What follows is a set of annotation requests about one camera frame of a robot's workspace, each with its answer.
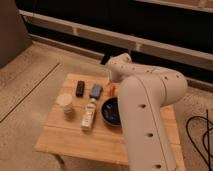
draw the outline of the bottle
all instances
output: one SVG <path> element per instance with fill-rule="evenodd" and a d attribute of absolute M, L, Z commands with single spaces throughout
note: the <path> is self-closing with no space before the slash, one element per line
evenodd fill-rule
<path fill-rule="evenodd" d="M 96 107 L 96 100 L 94 98 L 90 99 L 90 103 L 85 107 L 85 114 L 81 122 L 81 129 L 83 131 L 90 131 L 92 129 Z"/>

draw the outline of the wooden table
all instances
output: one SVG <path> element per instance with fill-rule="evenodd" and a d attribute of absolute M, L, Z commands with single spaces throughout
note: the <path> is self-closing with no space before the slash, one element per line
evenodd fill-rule
<path fill-rule="evenodd" d="M 83 98 L 75 97 L 78 80 L 85 81 Z M 104 90 L 101 98 L 97 101 L 97 113 L 93 130 L 90 133 L 85 133 L 82 132 L 80 127 L 81 119 L 85 113 L 84 107 L 89 102 L 89 92 L 94 83 L 101 84 Z M 101 105 L 109 98 L 108 83 L 109 78 L 107 77 L 69 74 L 59 94 L 72 94 L 75 114 L 72 117 L 68 117 L 55 104 L 36 143 L 36 150 L 57 155 L 128 165 L 127 151 L 121 128 L 108 126 L 101 116 Z M 161 113 L 179 170 L 185 171 L 173 107 L 164 107 L 161 109 Z"/>

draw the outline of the black bowl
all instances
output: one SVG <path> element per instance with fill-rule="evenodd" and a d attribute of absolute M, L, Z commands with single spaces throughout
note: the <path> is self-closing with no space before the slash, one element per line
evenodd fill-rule
<path fill-rule="evenodd" d="M 101 113 L 106 123 L 113 126 L 121 125 L 117 97 L 113 97 L 105 101 L 101 108 Z"/>

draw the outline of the white cup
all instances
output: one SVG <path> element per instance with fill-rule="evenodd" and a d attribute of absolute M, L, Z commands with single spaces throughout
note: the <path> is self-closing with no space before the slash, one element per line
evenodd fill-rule
<path fill-rule="evenodd" d="M 58 96 L 57 104 L 63 109 L 64 114 L 72 113 L 72 95 L 64 93 Z"/>

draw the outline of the table leg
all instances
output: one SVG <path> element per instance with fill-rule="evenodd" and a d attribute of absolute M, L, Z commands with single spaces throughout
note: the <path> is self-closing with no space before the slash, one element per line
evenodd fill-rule
<path fill-rule="evenodd" d="M 65 163 L 64 163 L 64 160 L 61 158 L 60 155 L 58 154 L 53 154 L 53 156 L 55 157 L 55 159 L 58 161 L 58 163 L 60 164 L 61 166 L 61 169 L 64 171 L 65 170 Z"/>

